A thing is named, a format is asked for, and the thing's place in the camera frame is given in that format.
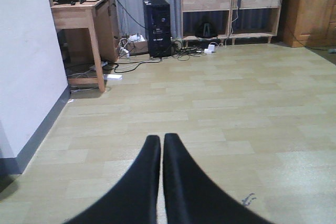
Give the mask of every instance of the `black bag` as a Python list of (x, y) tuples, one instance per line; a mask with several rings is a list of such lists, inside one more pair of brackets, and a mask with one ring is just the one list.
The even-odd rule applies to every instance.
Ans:
[(203, 22), (196, 29), (195, 36), (198, 38), (213, 38), (217, 37), (218, 33), (215, 26), (210, 22)]

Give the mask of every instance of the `cabinet door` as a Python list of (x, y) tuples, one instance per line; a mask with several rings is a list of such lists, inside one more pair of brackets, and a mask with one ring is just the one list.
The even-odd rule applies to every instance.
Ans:
[(298, 40), (326, 39), (334, 0), (301, 0), (295, 36)]

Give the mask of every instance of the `wooden shelf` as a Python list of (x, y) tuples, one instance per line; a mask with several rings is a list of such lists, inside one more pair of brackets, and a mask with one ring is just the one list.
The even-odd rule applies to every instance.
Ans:
[[(219, 26), (219, 30), (224, 30), (225, 32), (222, 35), (218, 35), (219, 39), (228, 38), (228, 34), (230, 33), (232, 20), (235, 18), (234, 11), (238, 9), (237, 3), (238, 0), (181, 0), (182, 1), (182, 15), (189, 13), (195, 13), (194, 17), (197, 17), (197, 13), (205, 13), (209, 12), (227, 12), (227, 16), (218, 15), (218, 18), (221, 20), (216, 20), (216, 25)], [(261, 29), (255, 30), (240, 30), (236, 34), (232, 34), (230, 38), (233, 40), (236, 38), (259, 38), (259, 37), (267, 37), (270, 39), (273, 36), (277, 35), (278, 32), (278, 24), (279, 17), (281, 11), (281, 2), (282, 0), (241, 0), (239, 10), (253, 10), (253, 9), (270, 9), (271, 11), (267, 16), (267, 25), (266, 27), (262, 27)], [(182, 18), (182, 37), (184, 40), (194, 40), (198, 39), (197, 37), (192, 35), (190, 30), (190, 24), (188, 26), (184, 26), (184, 22), (189, 22), (190, 20), (186, 20)]]

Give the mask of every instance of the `desk drawer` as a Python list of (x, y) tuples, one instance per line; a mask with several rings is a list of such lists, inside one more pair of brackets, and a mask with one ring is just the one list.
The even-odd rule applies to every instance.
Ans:
[(183, 0), (183, 11), (229, 10), (230, 0)]
[(73, 29), (89, 27), (85, 10), (53, 10), (55, 27), (57, 29)]
[[(276, 8), (280, 5), (280, 0), (241, 0), (240, 9)], [(234, 0), (233, 7), (237, 8), (237, 0)]]

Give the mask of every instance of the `shelf drawer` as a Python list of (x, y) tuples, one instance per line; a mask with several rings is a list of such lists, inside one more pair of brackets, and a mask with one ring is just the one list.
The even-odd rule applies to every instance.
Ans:
[(183, 11), (229, 10), (230, 0), (183, 0)]
[(336, 22), (336, 5), (334, 5), (334, 8), (332, 9), (330, 22)]
[(336, 22), (329, 23), (328, 39), (336, 39)]
[[(237, 9), (237, 0), (234, 1), (234, 9)], [(280, 0), (241, 0), (240, 9), (276, 8), (281, 6)]]

